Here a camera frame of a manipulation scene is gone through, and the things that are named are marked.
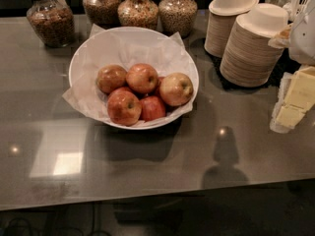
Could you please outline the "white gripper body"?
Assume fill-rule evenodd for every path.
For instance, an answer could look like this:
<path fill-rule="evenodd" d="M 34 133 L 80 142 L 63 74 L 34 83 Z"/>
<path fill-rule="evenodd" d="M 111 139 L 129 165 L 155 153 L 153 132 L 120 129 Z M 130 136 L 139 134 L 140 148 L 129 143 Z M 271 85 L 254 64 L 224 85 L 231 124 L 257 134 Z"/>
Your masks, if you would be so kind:
<path fill-rule="evenodd" d="M 315 2 L 295 18 L 289 35 L 289 57 L 299 64 L 315 65 Z"/>

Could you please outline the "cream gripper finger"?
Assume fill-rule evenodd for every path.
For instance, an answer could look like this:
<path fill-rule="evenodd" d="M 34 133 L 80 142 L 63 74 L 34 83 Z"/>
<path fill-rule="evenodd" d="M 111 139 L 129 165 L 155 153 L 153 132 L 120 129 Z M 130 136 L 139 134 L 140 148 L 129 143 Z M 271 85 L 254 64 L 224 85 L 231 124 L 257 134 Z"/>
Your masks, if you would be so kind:
<path fill-rule="evenodd" d="M 293 74 L 284 73 L 270 129 L 285 134 L 293 130 L 315 105 L 315 67 L 301 65 Z"/>
<path fill-rule="evenodd" d="M 287 25 L 284 29 L 273 36 L 269 41 L 268 45 L 274 48 L 288 48 L 289 47 L 289 35 L 291 32 L 292 24 Z"/>

